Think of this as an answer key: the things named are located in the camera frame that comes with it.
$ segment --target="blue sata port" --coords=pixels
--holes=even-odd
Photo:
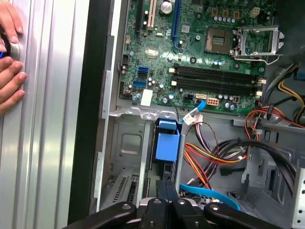
[[[139,67],[138,68],[138,72],[140,73],[148,73],[149,68],[146,67]]]
[[[146,82],[143,82],[143,81],[133,81],[132,84],[134,87],[141,87],[141,88],[146,87]]]

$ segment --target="screw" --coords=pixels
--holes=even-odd
[[[128,210],[128,209],[131,209],[132,207],[130,207],[128,204],[124,204],[122,209],[124,210]]]
[[[154,203],[155,203],[155,204],[161,204],[161,201],[160,201],[159,199],[155,199],[155,200],[154,200]]]
[[[183,199],[178,200],[179,204],[185,204],[185,201]]]
[[[214,211],[217,211],[219,209],[218,206],[215,204],[211,204],[210,208],[213,209]]]

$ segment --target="blue plastic bracket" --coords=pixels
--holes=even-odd
[[[180,133],[176,121],[160,119],[159,128],[174,130],[175,133],[166,134],[161,132],[158,134],[156,159],[175,162],[177,160],[180,140]]]

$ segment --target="blue pcie slot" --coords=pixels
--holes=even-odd
[[[173,16],[173,28],[172,28],[172,39],[174,42],[176,42],[176,39],[178,37],[178,23],[179,23],[180,8],[181,8],[181,0],[176,0],[174,16]]]

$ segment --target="fingernail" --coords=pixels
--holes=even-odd
[[[20,96],[20,97],[21,97],[21,96],[24,96],[24,94],[25,94],[25,91],[19,91],[19,92],[18,92],[18,96]]]
[[[17,31],[18,31],[19,33],[23,33],[22,27],[19,27],[19,28],[17,29]]]
[[[21,79],[21,80],[25,80],[26,78],[27,78],[26,73],[20,73],[20,75],[19,75],[19,79]]]
[[[0,44],[0,52],[6,52],[6,48],[3,44]]]
[[[5,58],[4,61],[6,64],[10,64],[12,62],[12,59],[10,57]]]
[[[12,36],[12,37],[11,37],[11,42],[13,42],[13,43],[18,43],[19,40],[18,40],[18,38],[17,38],[16,36]]]
[[[22,67],[23,67],[23,63],[21,63],[21,62],[15,62],[15,67],[16,67],[16,68],[22,68]]]

